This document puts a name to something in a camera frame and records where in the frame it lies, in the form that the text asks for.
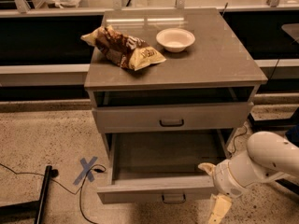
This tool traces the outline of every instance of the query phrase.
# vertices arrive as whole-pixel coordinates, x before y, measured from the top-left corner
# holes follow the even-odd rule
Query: gray cabinet
[[[148,41],[167,60],[133,72],[94,50],[85,89],[110,160],[101,201],[208,198],[213,182],[197,165],[229,157],[263,72],[216,9],[109,11],[102,24]],[[195,43],[165,51],[155,36],[169,27],[193,32]]]

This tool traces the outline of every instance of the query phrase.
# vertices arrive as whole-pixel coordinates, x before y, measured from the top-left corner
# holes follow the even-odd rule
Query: chip bag
[[[140,70],[153,63],[162,63],[166,58],[144,40],[124,35],[112,26],[99,27],[83,35],[83,41],[97,47],[114,64],[121,68]]]

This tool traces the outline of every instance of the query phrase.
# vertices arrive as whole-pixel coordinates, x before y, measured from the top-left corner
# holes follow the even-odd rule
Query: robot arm
[[[258,132],[249,138],[247,150],[230,160],[216,166],[201,163],[198,167],[212,176],[220,193],[212,195],[214,208],[209,220],[209,223],[220,223],[232,198],[241,196],[251,184],[299,176],[299,148],[275,133]]]

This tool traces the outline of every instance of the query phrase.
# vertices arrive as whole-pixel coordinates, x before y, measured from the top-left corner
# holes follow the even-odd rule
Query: speckled floor
[[[288,117],[298,104],[261,104],[254,108],[260,119]],[[235,139],[237,150],[244,148],[252,133]],[[243,133],[244,127],[236,134]],[[74,181],[82,171],[81,159],[107,167],[108,159],[96,130],[88,101],[0,103],[0,162],[15,172],[44,174],[46,165],[58,169],[55,178],[76,192]],[[89,219],[100,224],[131,223],[207,223],[209,200],[181,204],[126,203],[101,204],[96,191],[107,182],[107,174],[93,174],[82,192],[82,208]],[[299,178],[290,177],[299,183]],[[0,205],[37,200],[41,189],[40,175],[14,175],[0,166]],[[233,208],[222,223],[298,223],[299,196],[273,182],[255,184],[249,193],[234,201]],[[0,217],[0,223],[34,223],[32,218]],[[73,195],[50,182],[44,223],[88,223],[79,209],[79,195]]]

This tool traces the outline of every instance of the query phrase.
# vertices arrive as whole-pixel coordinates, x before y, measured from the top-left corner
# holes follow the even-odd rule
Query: drawer handle
[[[162,127],[180,127],[184,125],[184,119],[160,119]]]
[[[179,203],[185,203],[186,202],[186,195],[185,194],[183,194],[183,198],[182,198],[182,200],[171,200],[171,201],[167,201],[166,199],[165,199],[165,197],[164,197],[164,195],[162,195],[162,201],[163,201],[163,203],[165,203],[165,204],[179,204]]]

